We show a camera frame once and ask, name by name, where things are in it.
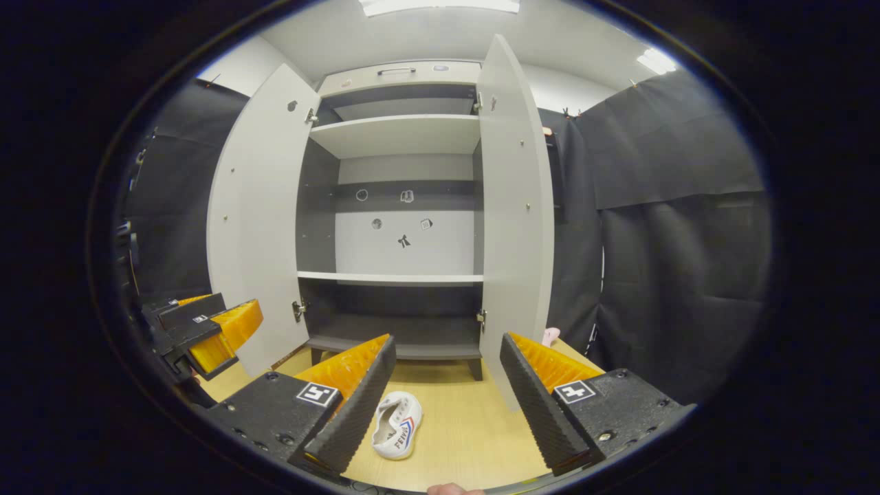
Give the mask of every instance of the white shelf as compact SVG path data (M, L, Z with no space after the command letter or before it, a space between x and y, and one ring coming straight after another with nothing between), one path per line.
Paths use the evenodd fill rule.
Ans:
M328 124L311 138L338 159L452 153L470 155L480 141L477 115L395 115Z
M297 272L297 275L300 278L392 284L463 284L483 281L482 275L379 275L366 273L330 273L325 271L299 271Z

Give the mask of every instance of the pink object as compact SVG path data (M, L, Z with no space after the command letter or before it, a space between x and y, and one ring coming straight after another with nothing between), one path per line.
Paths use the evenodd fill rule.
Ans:
M544 339L541 340L541 343L544 344L545 347L550 347L550 344L559 337L560 330L556 327L550 327L549 329L544 330Z

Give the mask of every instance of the orange foam pad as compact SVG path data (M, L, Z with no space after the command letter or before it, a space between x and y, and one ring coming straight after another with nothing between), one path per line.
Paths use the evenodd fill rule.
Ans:
M361 384L386 340L388 334L358 344L295 375L294 378L338 388L342 393L342 402L336 408L338 412Z
M251 299L233 309L211 316L211 320L220 325L229 346L237 351L263 323L263 312L260 310L260 302Z
M195 296L194 298L189 298L189 299L181 299L181 300L177 301L177 305L178 305L178 306L184 306L184 305L186 305L186 304L189 304L189 303L191 303L191 302L197 301L197 300L199 300L199 299L205 299L205 298L207 298L209 295L211 295L211 294L205 294L205 295L203 295L203 296Z
M552 394L553 389L565 383L576 380L588 380L601 373L590 369L584 363L578 363L574 359L545 347L537 342L529 340L510 332L513 342L517 344L520 352L525 356L532 369L541 380L541 384Z

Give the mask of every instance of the ceiling light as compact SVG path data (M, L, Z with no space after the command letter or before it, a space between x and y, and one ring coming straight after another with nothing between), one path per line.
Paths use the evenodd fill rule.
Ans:
M502 12L519 12L519 0L361 0L361 6L367 17L431 7L473 7Z
M657 74L665 74L675 70L675 63L672 59L656 48L648 48L645 50L645 55L635 60Z

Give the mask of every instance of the white wardrobe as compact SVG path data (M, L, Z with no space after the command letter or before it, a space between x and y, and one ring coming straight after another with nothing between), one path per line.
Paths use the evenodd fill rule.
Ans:
M539 340L553 192L538 109L500 35L482 63L389 63L315 92L282 65L248 101L210 191L211 287L258 299L251 375L308 344L384 333L398 359L480 359L511 408L504 332Z

